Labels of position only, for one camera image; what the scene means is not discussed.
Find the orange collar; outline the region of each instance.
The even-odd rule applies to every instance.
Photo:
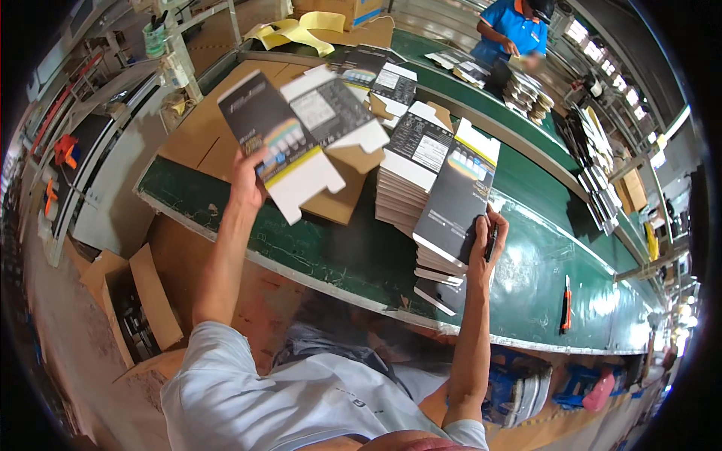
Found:
[[[521,0],[514,1],[514,10],[522,16],[524,15],[524,8],[521,7]],[[531,21],[535,24],[539,23],[539,19],[537,17],[532,17]]]

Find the green workbench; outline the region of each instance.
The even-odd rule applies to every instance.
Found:
[[[578,169],[558,141],[553,124],[535,126],[507,110],[491,94],[443,73],[422,57],[444,45],[395,30],[392,47],[409,59],[407,66],[418,73],[419,95],[442,95],[463,103],[475,115],[485,115],[515,131],[522,140],[512,136],[508,141],[516,147],[521,147],[521,142],[567,171]],[[297,45],[280,50],[307,51]],[[204,91],[238,65],[236,57],[225,60],[224,67],[212,68],[212,74],[201,77]],[[425,87],[433,87],[433,91],[426,92]],[[596,230],[575,191],[500,140],[492,200],[503,205],[501,212],[511,227],[492,282],[493,342],[579,354],[644,352],[650,331],[646,315],[663,310],[649,282],[613,282],[615,272],[637,266],[630,250],[617,236],[607,237]],[[390,224],[374,219],[375,179],[376,171],[372,171],[346,227],[307,214],[289,226],[272,204],[265,205],[253,227],[247,258],[344,301],[408,323],[456,333],[461,315],[448,316],[413,292],[414,242]],[[158,211],[213,240],[230,185],[156,157],[136,192]],[[631,223],[629,228],[635,231]],[[558,330],[567,274],[572,281],[573,326],[561,336]]]

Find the person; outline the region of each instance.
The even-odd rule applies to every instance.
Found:
[[[547,24],[554,13],[554,0],[497,0],[479,16],[477,31],[482,39],[471,55],[487,64],[524,56],[529,69],[547,54]]]
[[[466,307],[451,362],[448,412],[438,427],[420,411],[421,400],[413,399],[414,390],[406,390],[413,384],[402,383],[402,377],[389,371],[373,350],[334,343],[312,328],[287,339],[270,374],[260,377],[256,372],[248,340],[230,323],[245,248],[264,202],[264,190],[253,170],[263,158],[264,151],[245,159],[238,152],[228,205],[193,303],[188,348],[181,369],[161,389],[171,447],[175,451],[488,450],[481,405],[491,354],[489,285],[505,246],[508,222],[491,209],[476,220]],[[487,263],[484,252],[494,224],[499,230]]]

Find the black cap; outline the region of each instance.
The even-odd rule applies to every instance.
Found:
[[[554,14],[554,0],[526,0],[529,6],[533,10],[532,14],[544,22],[549,24],[552,21],[552,14]]]

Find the white t-shirt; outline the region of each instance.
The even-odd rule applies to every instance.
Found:
[[[183,366],[160,394],[175,451],[296,450],[406,429],[488,450],[478,421],[441,429],[387,376],[345,357],[319,354],[260,377],[248,340],[212,321],[193,330]]]

